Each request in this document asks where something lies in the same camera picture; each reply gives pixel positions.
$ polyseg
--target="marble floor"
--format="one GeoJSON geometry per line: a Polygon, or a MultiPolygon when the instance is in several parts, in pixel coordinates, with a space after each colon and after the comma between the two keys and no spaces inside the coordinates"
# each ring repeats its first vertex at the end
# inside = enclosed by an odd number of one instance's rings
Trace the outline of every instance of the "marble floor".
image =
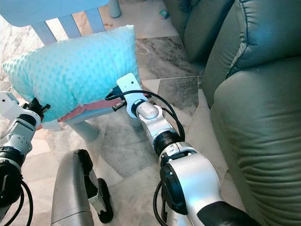
{"type": "MultiPolygon", "coordinates": [[[[221,193],[230,204],[244,209],[228,167],[218,146],[201,89],[203,65],[188,62],[184,46],[170,19],[160,20],[158,12],[165,7],[161,0],[120,0],[123,12],[110,18],[107,7],[100,9],[107,29],[126,24],[136,27],[136,53],[144,89],[161,95],[170,102],[184,125],[186,140],[214,165],[221,181],[221,193]]],[[[82,34],[92,31],[83,13],[74,15],[82,34]]],[[[56,20],[48,22],[59,40],[66,39],[56,20]]],[[[1,62],[42,46],[31,27],[10,26],[0,17],[1,62]]],[[[0,74],[0,89],[9,87],[6,75],[0,74]]],[[[152,212],[152,197],[159,182],[158,158],[152,151],[141,127],[132,127],[124,109],[89,120],[99,128],[92,142],[85,142],[70,127],[61,131],[39,130],[32,141],[33,150],[22,168],[34,200],[32,226],[50,225],[52,195],[59,162],[66,152],[81,148],[92,156],[98,177],[106,180],[111,193],[114,219],[110,226],[159,225],[152,212]]],[[[0,128],[7,121],[0,118],[0,128]]],[[[7,214],[10,218],[15,203],[7,214]]],[[[102,224],[95,211],[96,226],[102,224]]],[[[28,200],[14,226],[23,226],[28,217],[28,200]]]]}

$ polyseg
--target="chair slat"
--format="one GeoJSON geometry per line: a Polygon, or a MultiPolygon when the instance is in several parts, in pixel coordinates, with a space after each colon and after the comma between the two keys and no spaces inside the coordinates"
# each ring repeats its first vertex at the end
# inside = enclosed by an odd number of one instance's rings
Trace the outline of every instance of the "chair slat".
{"type": "Polygon", "coordinates": [[[48,45],[57,41],[45,21],[39,22],[37,24],[32,24],[32,28],[34,29],[38,37],[41,39],[41,41],[44,43],[44,45],[48,45]]]}
{"type": "Polygon", "coordinates": [[[93,33],[104,32],[103,20],[98,8],[85,11],[93,33]]]}
{"type": "Polygon", "coordinates": [[[77,27],[74,18],[71,14],[61,16],[58,19],[61,22],[61,25],[64,28],[68,38],[77,38],[81,36],[79,28],[77,27]]]}

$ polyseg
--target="chair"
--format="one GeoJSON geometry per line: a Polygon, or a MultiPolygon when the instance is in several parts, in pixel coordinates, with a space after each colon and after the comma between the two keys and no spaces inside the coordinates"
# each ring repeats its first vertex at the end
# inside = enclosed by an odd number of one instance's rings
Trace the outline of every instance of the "chair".
{"type": "MultiPolygon", "coordinates": [[[[109,4],[117,7],[118,0],[109,4]]],[[[89,24],[94,33],[105,31],[98,7],[107,5],[109,0],[0,0],[0,14],[13,26],[24,27],[31,25],[44,45],[56,42],[46,21],[58,18],[68,38],[80,37],[81,34],[72,14],[85,11],[89,24]]],[[[64,121],[84,140],[92,141],[98,135],[98,129],[85,120],[112,112],[111,108],[85,111],[71,120],[64,121]]]]}

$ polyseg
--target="black cable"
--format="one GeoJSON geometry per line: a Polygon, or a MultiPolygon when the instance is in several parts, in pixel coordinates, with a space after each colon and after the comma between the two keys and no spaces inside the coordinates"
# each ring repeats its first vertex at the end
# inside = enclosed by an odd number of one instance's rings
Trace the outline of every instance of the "black cable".
{"type": "Polygon", "coordinates": [[[172,115],[174,116],[174,119],[176,120],[177,122],[177,126],[179,127],[179,133],[180,133],[180,137],[183,141],[185,141],[185,132],[184,132],[184,129],[183,129],[183,125],[180,123],[180,121],[178,120],[178,117],[174,111],[174,109],[172,108],[172,106],[164,99],[162,98],[161,96],[159,96],[158,94],[155,94],[155,93],[152,93],[152,92],[149,92],[149,91],[145,91],[145,90],[130,90],[130,91],[126,91],[124,93],[121,93],[121,94],[118,94],[118,95],[112,95],[112,94],[109,94],[105,97],[105,100],[114,100],[116,98],[119,98],[119,97],[123,97],[127,94],[131,94],[131,93],[145,93],[145,94],[149,94],[149,95],[152,95],[156,98],[158,98],[159,100],[161,100],[164,104],[167,105],[167,107],[170,109],[172,115]]]}
{"type": "Polygon", "coordinates": [[[182,134],[182,140],[185,141],[185,131],[183,128],[183,125],[180,123],[180,121],[166,108],[162,107],[163,111],[166,111],[177,123],[178,129],[179,129],[179,133],[182,134]]]}
{"type": "Polygon", "coordinates": [[[28,199],[29,199],[29,216],[28,216],[28,221],[26,226],[30,226],[30,224],[32,223],[32,216],[33,216],[33,200],[32,200],[32,193],[30,192],[29,187],[27,186],[27,184],[21,180],[21,185],[24,187],[28,199]]]}
{"type": "Polygon", "coordinates": [[[13,217],[4,226],[9,226],[15,220],[15,218],[18,216],[18,214],[20,213],[20,211],[23,207],[23,203],[24,203],[24,191],[23,191],[23,189],[21,189],[20,203],[19,203],[18,209],[16,210],[13,217]]]}
{"type": "Polygon", "coordinates": [[[160,181],[157,188],[156,188],[156,191],[154,193],[154,198],[152,200],[152,207],[153,207],[153,210],[154,210],[154,214],[155,214],[155,217],[157,219],[157,221],[159,222],[160,225],[162,226],[168,226],[160,217],[159,213],[158,213],[158,209],[157,209],[157,198],[158,198],[158,193],[159,193],[159,190],[162,186],[162,182],[160,181]]]}

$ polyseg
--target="minky dot pillow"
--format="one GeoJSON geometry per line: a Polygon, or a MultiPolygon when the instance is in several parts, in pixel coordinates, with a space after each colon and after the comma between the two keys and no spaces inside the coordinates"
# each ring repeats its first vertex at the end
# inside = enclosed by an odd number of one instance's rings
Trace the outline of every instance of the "minky dot pillow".
{"type": "Polygon", "coordinates": [[[116,80],[133,73],[140,82],[133,25],[59,41],[3,64],[13,88],[28,102],[50,104],[44,122],[103,100],[116,80]]]}

